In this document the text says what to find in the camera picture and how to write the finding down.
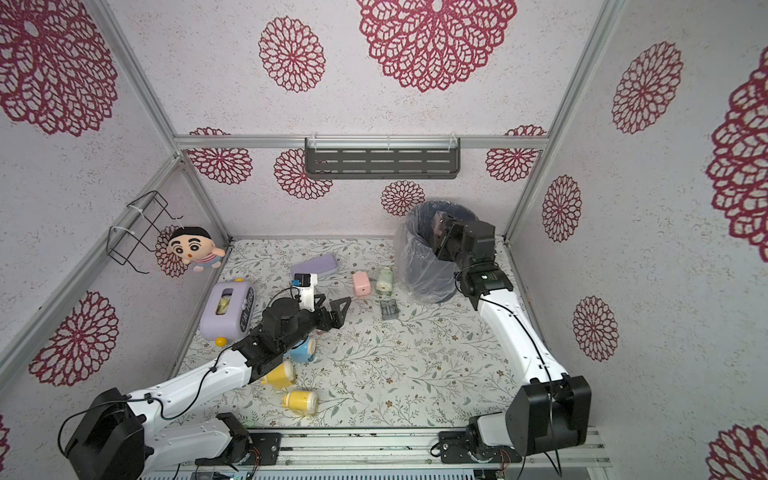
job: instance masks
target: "yellow cup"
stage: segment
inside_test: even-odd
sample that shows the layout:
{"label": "yellow cup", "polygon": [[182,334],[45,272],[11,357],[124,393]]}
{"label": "yellow cup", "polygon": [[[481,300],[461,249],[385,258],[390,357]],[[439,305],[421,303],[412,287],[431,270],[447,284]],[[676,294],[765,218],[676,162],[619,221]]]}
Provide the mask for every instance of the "yellow cup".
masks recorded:
{"label": "yellow cup", "polygon": [[314,415],[317,413],[319,401],[315,392],[294,390],[283,397],[283,408],[291,409],[299,414]]}
{"label": "yellow cup", "polygon": [[286,360],[273,371],[261,377],[262,385],[271,385],[276,389],[285,389],[293,385],[296,379],[296,371],[290,360]]}

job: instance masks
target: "red flower pattern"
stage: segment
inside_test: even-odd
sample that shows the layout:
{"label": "red flower pattern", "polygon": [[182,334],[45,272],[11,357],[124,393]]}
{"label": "red flower pattern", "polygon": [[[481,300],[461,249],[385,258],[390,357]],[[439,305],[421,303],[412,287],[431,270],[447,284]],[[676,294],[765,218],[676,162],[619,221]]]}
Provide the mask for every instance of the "red flower pattern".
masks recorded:
{"label": "red flower pattern", "polygon": [[561,175],[547,189],[541,205],[541,221],[547,236],[564,242],[578,227],[581,217],[581,191],[572,177]]}
{"label": "red flower pattern", "polygon": [[3,470],[3,461],[5,460],[5,454],[11,449],[8,444],[8,432],[9,430],[3,425],[2,415],[0,415],[0,472]]}
{"label": "red flower pattern", "polygon": [[[535,125],[520,125],[505,135],[512,136],[542,136],[546,135],[544,128]],[[494,148],[485,156],[485,169],[491,177],[504,182],[526,178],[531,173],[531,166],[538,157],[535,148]]]}
{"label": "red flower pattern", "polygon": [[710,442],[710,480],[765,480],[768,478],[768,431],[734,425]]}
{"label": "red flower pattern", "polygon": [[588,296],[574,311],[574,334],[581,351],[593,360],[608,360],[618,346],[618,325],[606,303]]}
{"label": "red flower pattern", "polygon": [[3,0],[0,102],[47,134],[98,130],[118,99],[104,39],[78,0]]}
{"label": "red flower pattern", "polygon": [[[190,135],[228,135],[218,128],[198,128]],[[253,166],[245,148],[195,148],[187,155],[200,173],[220,184],[238,184],[250,177]]]}
{"label": "red flower pattern", "polygon": [[728,104],[725,122],[712,133],[712,206],[730,220],[730,235],[748,239],[768,262],[768,47]]}
{"label": "red flower pattern", "polygon": [[177,227],[169,225],[165,227],[159,235],[157,235],[157,242],[154,245],[154,255],[157,258],[157,265],[160,270],[163,270],[168,276],[182,276],[187,271],[188,265],[184,265],[181,258],[168,253],[165,249],[168,247],[168,241],[170,236],[174,233]]}
{"label": "red flower pattern", "polygon": [[326,71],[326,57],[317,35],[293,18],[275,18],[266,24],[259,49],[270,78],[288,91],[315,88]]}
{"label": "red flower pattern", "polygon": [[674,43],[662,41],[641,53],[621,75],[614,95],[614,123],[634,134],[656,123],[677,93],[683,62]]}
{"label": "red flower pattern", "polygon": [[333,186],[332,180],[313,180],[306,175],[304,150],[284,151],[275,160],[277,183],[297,198],[314,200],[327,194]]}
{"label": "red flower pattern", "polygon": [[86,380],[109,360],[119,333],[118,321],[108,298],[86,292],[29,364],[29,372],[40,383],[54,386]]}
{"label": "red flower pattern", "polygon": [[517,13],[514,0],[357,0],[360,31],[384,75],[445,90],[485,66]]}
{"label": "red flower pattern", "polygon": [[384,210],[397,217],[404,217],[409,210],[424,201],[421,185],[408,180],[398,180],[384,187],[382,205]]}

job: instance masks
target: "trash can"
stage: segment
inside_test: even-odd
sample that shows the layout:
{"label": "trash can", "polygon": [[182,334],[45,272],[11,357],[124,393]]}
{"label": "trash can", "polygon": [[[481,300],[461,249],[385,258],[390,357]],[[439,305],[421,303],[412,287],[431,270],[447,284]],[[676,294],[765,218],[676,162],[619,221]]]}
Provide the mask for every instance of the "trash can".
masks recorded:
{"label": "trash can", "polygon": [[437,260],[432,252],[432,219],[446,212],[459,220],[477,220],[466,207],[445,201],[416,205],[395,233],[395,278],[409,298],[418,303],[442,303],[456,293],[453,262]]}

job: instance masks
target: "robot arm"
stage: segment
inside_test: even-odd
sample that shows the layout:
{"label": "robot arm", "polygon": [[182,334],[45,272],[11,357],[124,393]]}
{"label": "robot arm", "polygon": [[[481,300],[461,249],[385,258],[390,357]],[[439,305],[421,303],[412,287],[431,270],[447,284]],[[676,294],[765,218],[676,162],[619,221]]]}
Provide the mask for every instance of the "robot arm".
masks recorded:
{"label": "robot arm", "polygon": [[520,386],[506,412],[470,420],[466,440],[476,458],[491,458],[498,445],[532,455],[586,441],[591,390],[549,353],[521,308],[506,274],[495,262],[495,228],[438,213],[432,250],[458,265],[458,290],[493,330]]}
{"label": "robot arm", "polygon": [[324,295],[313,297],[311,312],[297,299],[275,300],[244,339],[203,366],[127,395],[117,389],[99,395],[64,449],[80,480],[132,480],[191,459],[227,465],[244,458],[250,437],[231,413],[195,425],[169,425],[227,390],[265,376],[315,329],[341,328],[351,299],[334,300],[328,310]]}

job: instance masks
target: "pink box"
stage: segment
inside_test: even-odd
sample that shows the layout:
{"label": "pink box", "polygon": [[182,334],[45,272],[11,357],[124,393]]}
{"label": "pink box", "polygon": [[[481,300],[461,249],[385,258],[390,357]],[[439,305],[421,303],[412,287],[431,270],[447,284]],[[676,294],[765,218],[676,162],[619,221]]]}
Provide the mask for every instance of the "pink box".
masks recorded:
{"label": "pink box", "polygon": [[366,296],[371,294],[371,280],[368,280],[368,273],[355,272],[352,274],[352,285],[355,286],[355,295]]}

